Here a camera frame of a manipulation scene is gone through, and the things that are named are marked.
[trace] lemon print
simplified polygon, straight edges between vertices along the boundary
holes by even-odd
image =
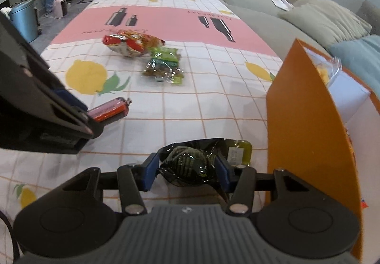
[[[247,66],[247,69],[250,72],[252,72],[255,76],[257,76],[257,77],[259,77],[265,81],[273,82],[275,75],[272,74],[271,72],[268,72],[264,68],[262,68],[256,64],[252,64],[250,62],[246,62],[246,66]]]
[[[95,95],[103,90],[107,70],[93,61],[76,60],[66,73],[66,83],[81,94]]]
[[[17,184],[14,191],[16,191],[16,199],[20,198],[21,208],[25,208],[37,199],[34,192],[25,187],[25,184]]]
[[[224,10],[219,10],[220,13],[223,13],[223,14],[233,14],[232,12],[230,11],[224,11]]]

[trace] floor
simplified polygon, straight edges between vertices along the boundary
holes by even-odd
[[[79,13],[81,13],[93,0],[72,0],[68,14],[62,19],[55,19],[48,15],[39,18],[42,33],[32,41],[31,46],[41,54],[41,52],[50,44],[50,42],[58,35]]]

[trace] table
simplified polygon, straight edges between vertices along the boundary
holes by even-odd
[[[120,24],[106,25],[121,8],[127,10]],[[168,47],[181,50],[180,66],[185,72],[182,85],[157,83],[142,76],[147,57],[127,59],[102,43],[104,34],[127,28],[126,22],[133,15],[138,18],[134,30],[155,35]],[[223,27],[231,30],[234,42]],[[253,145],[251,165],[258,172],[266,171],[265,96],[271,82],[252,74],[246,63],[277,74],[282,61],[219,0],[94,0],[41,57],[89,108],[116,97],[131,98],[133,103],[127,117],[107,126],[78,155],[0,149],[0,207],[11,220],[22,208],[23,195],[17,197],[16,185],[27,190],[24,196],[40,198],[86,168],[112,172],[121,165],[140,164],[152,152],[175,142],[214,137],[245,139]],[[108,78],[119,78],[120,85],[129,77],[130,81],[120,91],[82,94],[76,84],[70,86],[66,81],[68,70],[77,60],[101,65]],[[96,83],[93,75],[85,73],[84,77]],[[260,192],[254,198],[256,210],[264,203],[265,193]],[[162,175],[142,198],[148,211],[157,205],[219,203],[218,194],[210,186],[179,188]],[[103,202],[121,211],[117,191],[106,190]],[[5,237],[10,242],[5,228],[0,230],[0,241]],[[12,253],[11,246],[2,240],[0,263],[5,263],[5,258],[11,260]]]

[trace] gray sofa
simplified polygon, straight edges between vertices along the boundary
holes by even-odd
[[[252,28],[282,60],[286,58],[296,38],[329,55],[329,53],[309,35],[289,22],[278,18],[277,14],[282,10],[277,8],[271,0],[220,1]]]

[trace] snack package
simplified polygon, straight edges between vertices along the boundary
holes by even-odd
[[[220,154],[231,165],[249,165],[252,145],[248,141],[202,139],[173,143],[158,151],[162,161],[159,172],[178,187],[209,184],[215,187],[214,161]]]
[[[151,60],[142,72],[143,75],[154,77],[157,82],[182,84],[184,72],[179,67],[180,54],[176,48],[151,48]]]
[[[317,68],[319,75],[321,76],[324,84],[330,87],[335,81],[342,69],[342,62],[339,58],[333,57],[331,61],[322,61],[317,58],[312,57],[313,64]]]
[[[165,41],[133,30],[120,30],[116,34],[105,35],[103,43],[112,51],[126,57],[137,57],[151,47],[161,47]]]

